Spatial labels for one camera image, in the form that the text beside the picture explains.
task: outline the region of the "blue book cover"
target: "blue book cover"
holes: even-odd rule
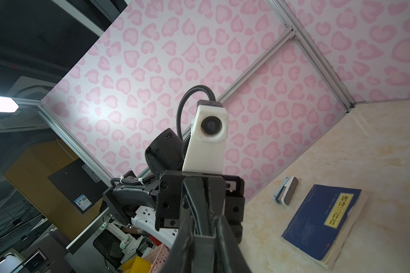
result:
[[[354,207],[361,190],[314,185],[282,237],[322,260]]]

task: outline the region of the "sticker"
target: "sticker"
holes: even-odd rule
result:
[[[341,193],[324,225],[337,228],[354,194]]]
[[[92,205],[91,201],[85,195],[79,196],[76,200],[74,200],[76,205],[82,210],[85,211],[89,206]]]

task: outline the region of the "yellow book label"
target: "yellow book label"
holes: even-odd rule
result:
[[[354,194],[341,193],[336,201],[336,204],[334,204],[334,207],[331,209],[330,215],[328,216],[324,225],[332,228],[337,228],[353,196]]]

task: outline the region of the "book spine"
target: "book spine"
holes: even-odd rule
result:
[[[293,216],[292,220],[290,221],[289,225],[287,226],[287,228],[285,229],[284,233],[281,235],[281,237],[284,237],[285,234],[287,233],[287,230],[290,229],[290,227],[292,226],[293,222],[295,221],[296,217],[298,217],[299,212],[302,210],[302,208],[304,207],[305,203],[307,202],[308,198],[310,198],[311,193],[316,189],[316,185],[314,185],[310,191],[308,192],[307,196],[305,197],[304,201],[302,202],[302,204],[299,206],[298,211],[295,213],[295,216]]]

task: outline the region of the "book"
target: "book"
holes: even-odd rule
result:
[[[282,237],[332,270],[366,200],[362,190],[314,185]]]

